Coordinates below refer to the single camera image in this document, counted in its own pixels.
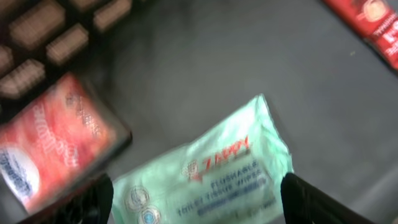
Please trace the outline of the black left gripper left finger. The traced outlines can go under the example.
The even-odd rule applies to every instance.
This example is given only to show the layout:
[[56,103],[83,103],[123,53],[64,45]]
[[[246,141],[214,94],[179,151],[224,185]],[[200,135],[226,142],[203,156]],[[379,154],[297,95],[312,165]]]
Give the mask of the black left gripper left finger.
[[113,193],[111,179],[102,174],[18,224],[107,224]]

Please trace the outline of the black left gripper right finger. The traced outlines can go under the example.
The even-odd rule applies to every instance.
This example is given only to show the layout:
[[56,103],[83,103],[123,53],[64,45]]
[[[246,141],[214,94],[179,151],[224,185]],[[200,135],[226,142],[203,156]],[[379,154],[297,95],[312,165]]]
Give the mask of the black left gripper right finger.
[[374,224],[294,173],[280,185],[286,224]]

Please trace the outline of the red tissue pack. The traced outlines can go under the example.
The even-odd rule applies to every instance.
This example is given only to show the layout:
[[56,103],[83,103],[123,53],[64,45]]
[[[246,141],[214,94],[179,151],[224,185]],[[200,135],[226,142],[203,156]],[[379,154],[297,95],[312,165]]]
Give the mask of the red tissue pack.
[[72,193],[131,140],[94,87],[65,74],[1,126],[1,223]]

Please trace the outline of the mint green wipes pack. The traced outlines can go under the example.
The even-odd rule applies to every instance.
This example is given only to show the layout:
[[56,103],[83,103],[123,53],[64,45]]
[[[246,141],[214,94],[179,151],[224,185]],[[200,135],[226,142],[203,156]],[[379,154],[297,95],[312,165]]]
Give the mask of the mint green wipes pack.
[[191,143],[116,179],[115,223],[269,223],[292,157],[257,95]]

